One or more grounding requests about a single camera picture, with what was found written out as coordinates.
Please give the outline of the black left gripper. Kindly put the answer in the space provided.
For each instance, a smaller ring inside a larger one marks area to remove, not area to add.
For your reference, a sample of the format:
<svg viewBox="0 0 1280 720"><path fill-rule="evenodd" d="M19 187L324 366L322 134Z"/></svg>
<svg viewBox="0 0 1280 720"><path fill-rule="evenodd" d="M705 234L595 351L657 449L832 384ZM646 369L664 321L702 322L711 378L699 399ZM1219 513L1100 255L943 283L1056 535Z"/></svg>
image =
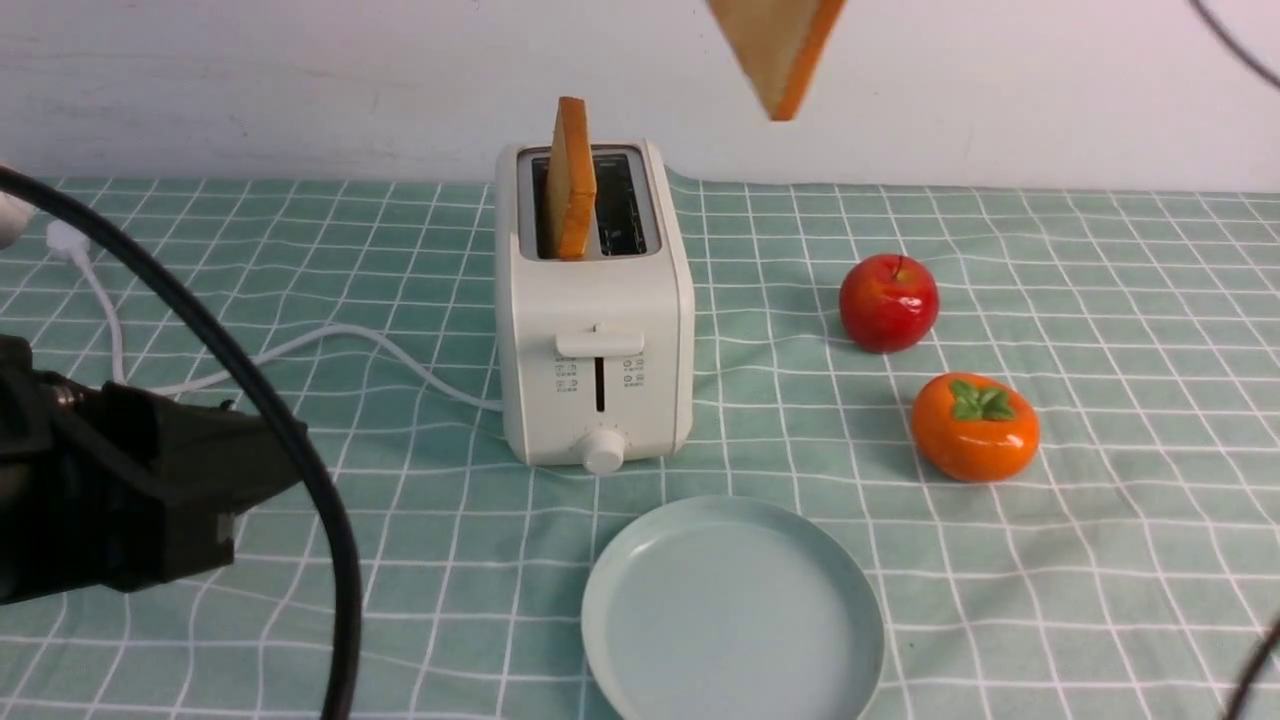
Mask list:
<svg viewBox="0 0 1280 720"><path fill-rule="evenodd" d="M229 565L234 521L296 486L266 423L229 404L92 389L1 341L1 602L147 589Z"/></svg>

